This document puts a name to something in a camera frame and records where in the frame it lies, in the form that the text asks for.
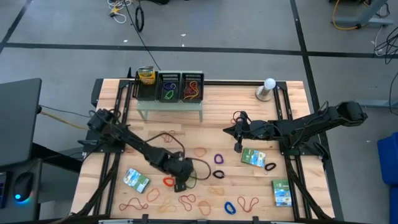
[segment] wooden table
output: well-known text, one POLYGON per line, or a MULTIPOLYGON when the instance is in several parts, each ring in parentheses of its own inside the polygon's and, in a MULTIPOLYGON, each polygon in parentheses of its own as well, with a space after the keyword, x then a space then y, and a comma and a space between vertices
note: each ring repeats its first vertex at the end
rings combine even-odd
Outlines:
MULTIPOLYGON (((97 108, 108 110, 113 108, 118 83, 118 79, 104 80, 97 108)), ((287 86, 293 117, 299 118, 309 114, 303 83, 287 82, 287 86)), ((137 101, 131 100, 127 123, 131 125, 132 132, 142 139, 149 139, 160 132, 174 130, 175 137, 185 145, 188 157, 197 157, 194 154, 194 148, 205 147, 207 153, 201 159, 208 161, 212 170, 223 170, 226 177, 216 179, 211 176, 208 180, 198 181, 194 189, 176 194, 172 187, 166 187, 163 184, 162 180, 166 177, 165 174, 151 167, 140 153, 127 146, 119 165, 111 218, 141 218, 142 214, 149 214, 150 219, 252 220, 253 216, 258 216, 260 220, 294 220, 291 207, 276 207, 274 201, 271 181, 287 178, 284 158, 280 155, 278 143, 276 141, 243 141, 244 147, 256 148, 265 152, 266 163, 275 162, 277 164, 277 167, 266 175, 264 169, 260 167, 241 163, 241 154, 235 153, 233 150, 235 139, 222 132, 223 128, 232 126, 231 118, 235 111, 244 110, 251 119, 277 119, 274 99, 266 103, 258 101, 254 96, 256 88, 256 86, 205 85, 202 123, 199 123, 198 115, 195 112, 152 112, 150 120, 144 122, 136 111, 137 101), (217 153, 223 155, 224 164, 216 165, 214 163, 213 158, 217 153), (137 193, 123 182, 123 176, 128 168, 137 169, 150 178, 150 185, 143 194, 137 193), (224 195, 209 193, 210 187, 222 187, 224 195), (160 196, 157 200, 148 202, 147 193, 154 188, 158 188, 160 196), (196 202, 192 203, 193 208, 190 212, 185 211, 183 205, 178 202, 179 196, 188 194, 196 196, 196 202), (251 212, 246 213, 237 203, 239 196, 246 199, 246 210, 253 197, 257 197, 259 203, 253 207, 251 212), (148 209, 136 210, 134 207, 129 207, 120 211, 119 205, 128 203, 133 197, 139 198, 141 203, 148 203, 148 209), (165 200, 171 201, 171 207, 166 211, 159 209, 165 200), (209 215, 202 215, 198 208, 198 203, 202 200, 211 205, 209 215), (224 210, 227 201, 232 202, 237 210, 233 216, 224 210)), ((281 105, 282 111, 285 113, 283 97, 281 97, 281 105)), ((180 150, 175 141, 167 143, 162 138, 158 138, 150 143, 173 152, 180 150)), ((103 158, 103 153, 92 153, 84 162, 73 199, 72 212, 79 211, 96 190, 103 158)), ((302 164, 308 191, 325 213, 334 217, 321 160, 316 156, 302 156, 302 164)), ((206 176, 208 173, 208 169, 203 164, 194 162, 194 166, 199 177, 206 176)), ((302 197, 298 190, 297 192, 300 216, 304 217, 302 197)), ((107 194, 107 190, 105 190, 100 213, 104 213, 107 194)), ((149 199, 154 196, 155 192, 151 192, 149 199)), ((137 200, 133 200, 131 204, 138 206, 137 200)), ((201 209, 204 213, 209 212, 206 206, 201 209)))

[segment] label on box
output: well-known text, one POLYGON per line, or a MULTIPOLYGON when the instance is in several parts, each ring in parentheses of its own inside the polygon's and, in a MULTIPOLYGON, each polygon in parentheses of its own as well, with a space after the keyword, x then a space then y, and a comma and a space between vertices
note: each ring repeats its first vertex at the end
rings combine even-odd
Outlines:
POLYGON ((264 163, 266 161, 266 154, 264 152, 260 152, 254 149, 244 148, 242 153, 242 162, 264 167, 264 163))
POLYGON ((124 183, 139 193, 143 193, 145 188, 148 186, 149 181, 150 180, 146 176, 140 174, 133 168, 127 170, 126 175, 123 178, 124 183))
POLYGON ((272 187, 277 207, 291 207, 292 197, 290 196, 289 182, 287 180, 273 180, 272 187))

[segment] gray floor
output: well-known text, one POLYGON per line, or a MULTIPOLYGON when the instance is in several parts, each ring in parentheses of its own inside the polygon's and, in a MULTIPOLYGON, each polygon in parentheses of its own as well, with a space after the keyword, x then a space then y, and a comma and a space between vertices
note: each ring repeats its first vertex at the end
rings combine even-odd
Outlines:
MULTIPOLYGON (((327 0, 296 3, 308 51, 372 53, 377 28, 336 30, 330 24, 334 5, 327 0)), ((0 0, 0 39, 24 4, 24 0, 0 0)), ((166 6, 151 2, 142 2, 142 6, 146 16, 142 38, 148 46, 300 50, 289 0, 171 0, 166 6)), ((398 22, 397 7, 397 1, 390 2, 390 18, 398 22)), ((341 4, 338 15, 358 15, 363 9, 362 5, 341 4)), ((33 0, 8 42, 141 46, 129 22, 117 24, 106 15, 107 10, 105 0, 33 0)), ((379 42, 395 27, 383 30, 379 42)), ((301 56, 152 54, 164 70, 203 70, 207 79, 301 80, 310 101, 301 56)), ((384 65, 376 58, 310 57, 310 64, 320 103, 328 100, 331 105, 358 98, 386 99, 392 77, 398 72, 398 61, 384 65)), ((96 78, 125 77, 129 67, 143 65, 152 65, 144 51, 6 47, 0 54, 0 83, 39 77, 43 79, 41 104, 85 114, 92 109, 91 89, 96 78)), ((364 110, 369 119, 362 126, 327 132, 331 156, 345 220, 385 224, 389 223, 389 189, 381 179, 376 143, 396 131, 398 118, 388 110, 364 110)), ((84 118, 53 113, 75 124, 86 123, 84 118)), ((64 151, 79 147, 76 140, 84 137, 84 131, 37 117, 34 141, 39 144, 64 151)), ((67 187, 62 197, 42 205, 40 217, 62 217, 68 213, 77 176, 53 167, 45 167, 44 172, 47 193, 42 202, 56 188, 49 176, 64 180, 61 184, 67 187)))

